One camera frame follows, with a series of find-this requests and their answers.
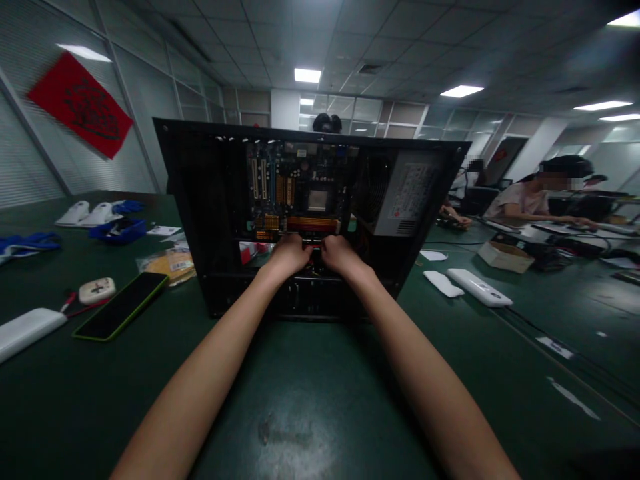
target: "forearm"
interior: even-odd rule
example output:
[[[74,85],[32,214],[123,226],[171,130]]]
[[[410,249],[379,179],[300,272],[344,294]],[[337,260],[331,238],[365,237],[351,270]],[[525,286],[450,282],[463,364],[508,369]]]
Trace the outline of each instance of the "forearm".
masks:
[[[518,478],[462,382],[373,271],[364,267],[345,278],[364,304],[403,391],[451,476]]]
[[[162,390],[112,478],[186,478],[281,284],[265,267],[258,272]]]

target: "cardboard box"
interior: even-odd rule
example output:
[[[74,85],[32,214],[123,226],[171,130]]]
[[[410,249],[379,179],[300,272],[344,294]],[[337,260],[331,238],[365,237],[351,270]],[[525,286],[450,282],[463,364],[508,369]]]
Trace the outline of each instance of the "cardboard box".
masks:
[[[534,258],[513,245],[488,241],[478,250],[478,255],[490,266],[516,273],[524,273]]]

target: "white power bank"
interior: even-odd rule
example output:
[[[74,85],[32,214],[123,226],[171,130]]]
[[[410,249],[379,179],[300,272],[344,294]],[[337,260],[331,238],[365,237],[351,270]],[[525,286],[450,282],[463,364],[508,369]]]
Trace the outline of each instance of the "white power bank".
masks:
[[[35,309],[0,325],[0,363],[64,325],[64,314]]]

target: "air vent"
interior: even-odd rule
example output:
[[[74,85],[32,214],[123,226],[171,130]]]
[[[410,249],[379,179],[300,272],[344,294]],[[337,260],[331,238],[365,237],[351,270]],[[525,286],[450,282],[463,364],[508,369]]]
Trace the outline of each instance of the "air vent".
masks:
[[[415,220],[400,220],[396,234],[410,236],[413,235],[413,230],[415,230]]]
[[[556,90],[554,93],[558,94],[558,95],[565,95],[568,93],[580,93],[583,91],[589,90],[589,87],[583,87],[581,85],[578,85],[576,87],[569,87],[566,89],[562,89],[562,90]]]
[[[360,70],[358,70],[358,75],[377,75],[384,67],[384,65],[365,63],[362,67],[360,67]]]

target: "workbench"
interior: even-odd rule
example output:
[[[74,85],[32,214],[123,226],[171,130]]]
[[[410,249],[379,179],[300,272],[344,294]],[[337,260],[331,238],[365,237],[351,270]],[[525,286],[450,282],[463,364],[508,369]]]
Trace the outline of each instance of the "workbench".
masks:
[[[54,227],[78,199],[92,206],[139,200],[145,210],[132,217],[180,225],[173,198],[162,195],[94,192],[0,211],[0,237],[54,231],[63,246],[0,267],[0,323],[36,307],[59,309],[65,288],[99,277],[124,285],[137,274],[137,257],[166,246],[158,237],[143,237],[114,247],[87,238],[84,230]],[[491,232],[483,228],[458,234],[434,227],[427,240],[484,241]],[[486,275],[514,299],[515,308],[541,325],[544,321],[544,328],[555,328],[568,343],[578,344],[586,335],[576,327],[581,321],[589,330],[610,332],[601,340],[614,349],[627,342],[619,358],[600,347],[589,354],[601,353],[610,368],[618,366],[620,376],[637,382],[637,334],[618,336],[632,331],[626,328],[638,320],[638,305],[627,297],[633,285],[611,280],[614,287],[608,277],[598,277],[593,263],[520,276],[487,270],[474,247],[429,247],[449,254],[433,269],[464,267]],[[596,452],[640,446],[635,415],[620,408],[614,392],[602,394],[598,385],[470,295],[443,296],[422,276],[431,263],[419,261],[423,266],[414,266],[399,303],[467,386],[524,478],[577,478],[580,469],[597,471],[590,464]],[[565,292],[573,290],[569,298],[554,296],[553,286],[560,284]],[[88,315],[0,364],[0,477],[106,478],[156,396],[215,323],[196,280],[165,291],[112,343],[71,338]],[[606,325],[595,325],[599,321]],[[192,477],[444,474],[372,326],[266,319]]]

